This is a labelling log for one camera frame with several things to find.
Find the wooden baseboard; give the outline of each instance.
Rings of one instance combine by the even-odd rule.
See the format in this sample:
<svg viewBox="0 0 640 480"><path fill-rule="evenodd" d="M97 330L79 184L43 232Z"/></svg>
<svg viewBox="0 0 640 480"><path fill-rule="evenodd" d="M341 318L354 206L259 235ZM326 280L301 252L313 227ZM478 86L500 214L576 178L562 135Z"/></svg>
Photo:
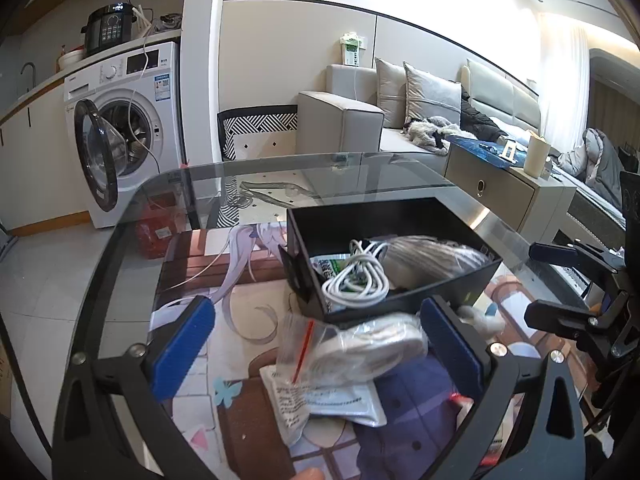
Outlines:
<svg viewBox="0 0 640 480"><path fill-rule="evenodd" d="M91 216L89 215L89 212L81 211L79 213L72 213L71 215L43 220L42 222L36 222L35 224L23 225L22 227L11 229L11 234L14 236L30 236L74 225L88 224L90 221Z"/></svg>

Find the open black box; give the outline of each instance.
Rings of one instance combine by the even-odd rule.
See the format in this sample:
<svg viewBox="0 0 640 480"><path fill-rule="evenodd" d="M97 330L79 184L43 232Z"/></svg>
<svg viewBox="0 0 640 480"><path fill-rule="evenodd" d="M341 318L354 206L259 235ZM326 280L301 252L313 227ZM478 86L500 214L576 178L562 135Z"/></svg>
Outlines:
<svg viewBox="0 0 640 480"><path fill-rule="evenodd" d="M450 280L398 294L367 308L328 312L322 295L322 277L309 258L322 254L348 253L352 239L366 240L387 235L429 235L477 249L492 260L485 266ZM300 298L300 310L307 317L341 328L391 312L414 314L425 298L440 295L455 308L472 305L491 280L502 259L473 229L436 198L362 202L287 210L287 252L284 257L287 280Z"/></svg>

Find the gray sofa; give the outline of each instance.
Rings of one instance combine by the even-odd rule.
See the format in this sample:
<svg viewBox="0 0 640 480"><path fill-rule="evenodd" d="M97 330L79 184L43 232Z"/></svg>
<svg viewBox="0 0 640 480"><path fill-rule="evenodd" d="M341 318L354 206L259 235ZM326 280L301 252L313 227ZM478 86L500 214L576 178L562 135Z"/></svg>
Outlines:
<svg viewBox="0 0 640 480"><path fill-rule="evenodd" d="M298 94L296 153L427 153L406 140L401 130L382 127L377 88L375 69L329 65L326 92ZM447 157L427 156L429 167L444 174Z"/></svg>

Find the faucet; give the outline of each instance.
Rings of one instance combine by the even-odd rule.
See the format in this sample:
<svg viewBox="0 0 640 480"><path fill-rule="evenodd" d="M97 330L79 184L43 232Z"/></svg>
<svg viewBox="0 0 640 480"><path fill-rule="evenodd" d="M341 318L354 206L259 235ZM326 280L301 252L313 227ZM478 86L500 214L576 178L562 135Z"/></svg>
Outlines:
<svg viewBox="0 0 640 480"><path fill-rule="evenodd" d="M36 88L36 66L31 61L27 61L22 66L22 70L20 70L20 75L24 73L24 69L27 68L27 65L31 65L31 74L33 76L32 77L33 87L31 88L31 90L33 90L34 88Z"/></svg>

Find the beige cup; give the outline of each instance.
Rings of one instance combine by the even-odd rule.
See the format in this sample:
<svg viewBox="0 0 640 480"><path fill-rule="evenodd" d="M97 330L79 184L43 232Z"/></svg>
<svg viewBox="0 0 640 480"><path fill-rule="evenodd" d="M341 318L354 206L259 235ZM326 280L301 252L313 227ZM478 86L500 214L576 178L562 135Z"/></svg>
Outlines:
<svg viewBox="0 0 640 480"><path fill-rule="evenodd" d="M539 178L545 167L546 158L549 156L551 146L545 142L544 137L532 134L529 139L527 158L524 160L524 172L533 178Z"/></svg>

